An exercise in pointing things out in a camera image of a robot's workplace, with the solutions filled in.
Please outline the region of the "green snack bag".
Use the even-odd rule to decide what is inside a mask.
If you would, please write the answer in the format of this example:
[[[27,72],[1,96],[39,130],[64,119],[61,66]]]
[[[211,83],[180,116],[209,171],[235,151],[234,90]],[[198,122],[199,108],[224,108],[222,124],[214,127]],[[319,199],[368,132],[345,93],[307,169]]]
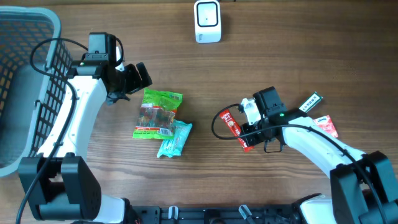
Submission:
[[[182,100],[181,93],[146,88],[132,137],[134,139],[173,139],[172,124]]]

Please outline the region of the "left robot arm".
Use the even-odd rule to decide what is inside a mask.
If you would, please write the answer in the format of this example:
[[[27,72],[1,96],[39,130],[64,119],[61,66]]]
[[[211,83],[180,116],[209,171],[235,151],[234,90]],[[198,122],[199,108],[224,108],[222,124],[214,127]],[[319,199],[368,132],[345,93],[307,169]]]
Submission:
[[[60,77],[66,94],[48,138],[35,156],[18,167],[29,207],[36,220],[75,223],[140,223],[125,198],[103,195],[86,163],[88,142],[105,101],[127,100],[152,84],[143,63],[123,65],[121,41],[106,32],[92,32],[80,60]]]

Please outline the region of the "red Nescafe stick sachet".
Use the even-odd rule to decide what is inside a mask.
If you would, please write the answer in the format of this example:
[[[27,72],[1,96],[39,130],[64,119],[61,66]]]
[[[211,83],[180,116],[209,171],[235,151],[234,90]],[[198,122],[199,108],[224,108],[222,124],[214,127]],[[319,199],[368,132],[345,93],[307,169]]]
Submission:
[[[229,130],[233,133],[234,136],[239,136],[242,133],[242,129],[237,121],[233,118],[232,114],[229,110],[224,110],[221,112],[219,117],[224,121],[224,123],[228,126]],[[254,149],[253,146],[249,146],[243,139],[238,138],[238,142],[243,148],[244,152],[249,152]]]

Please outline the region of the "red tissue pack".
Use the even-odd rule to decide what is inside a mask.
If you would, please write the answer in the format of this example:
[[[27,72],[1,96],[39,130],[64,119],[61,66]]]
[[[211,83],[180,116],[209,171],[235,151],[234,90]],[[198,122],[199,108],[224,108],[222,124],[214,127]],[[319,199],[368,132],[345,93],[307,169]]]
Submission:
[[[313,121],[319,128],[324,130],[326,133],[330,134],[334,138],[338,137],[335,125],[333,124],[332,119],[329,115],[316,118]]]

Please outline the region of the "mint green pack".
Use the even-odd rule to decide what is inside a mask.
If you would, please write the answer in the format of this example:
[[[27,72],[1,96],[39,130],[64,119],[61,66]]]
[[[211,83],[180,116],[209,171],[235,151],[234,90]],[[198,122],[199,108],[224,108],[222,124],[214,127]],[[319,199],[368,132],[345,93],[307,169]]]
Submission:
[[[162,156],[167,156],[169,158],[181,156],[183,147],[188,139],[191,129],[192,124],[186,124],[183,121],[174,120],[172,123],[174,138],[163,140],[157,153],[157,158]]]

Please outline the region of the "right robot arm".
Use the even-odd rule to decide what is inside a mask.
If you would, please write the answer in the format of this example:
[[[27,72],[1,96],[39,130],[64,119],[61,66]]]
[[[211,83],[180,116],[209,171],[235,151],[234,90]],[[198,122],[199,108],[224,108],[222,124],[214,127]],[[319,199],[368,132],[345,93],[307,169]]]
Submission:
[[[380,151],[367,154],[319,128],[307,111],[320,96],[313,94],[300,108],[288,110],[274,87],[243,99],[239,110],[247,145],[278,140],[297,150],[330,180],[331,195],[311,196],[299,203],[305,223],[397,223],[397,179]]]

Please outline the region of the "green white carton box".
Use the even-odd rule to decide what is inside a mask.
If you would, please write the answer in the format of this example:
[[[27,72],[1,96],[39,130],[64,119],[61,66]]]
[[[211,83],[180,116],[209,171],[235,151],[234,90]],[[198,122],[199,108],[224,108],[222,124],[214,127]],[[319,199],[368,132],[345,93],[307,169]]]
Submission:
[[[323,99],[316,91],[299,107],[299,110],[308,113]]]

